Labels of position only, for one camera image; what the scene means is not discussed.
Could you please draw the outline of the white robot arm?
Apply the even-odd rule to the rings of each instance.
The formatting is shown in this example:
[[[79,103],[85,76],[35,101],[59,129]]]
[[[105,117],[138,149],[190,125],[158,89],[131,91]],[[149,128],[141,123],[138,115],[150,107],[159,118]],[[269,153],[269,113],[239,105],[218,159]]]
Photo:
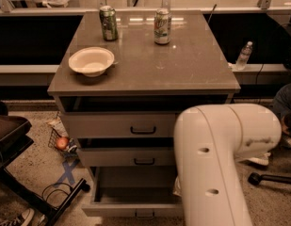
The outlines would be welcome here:
[[[173,138],[186,226],[252,226],[235,160],[278,144],[273,112],[256,104],[194,106],[178,116]]]

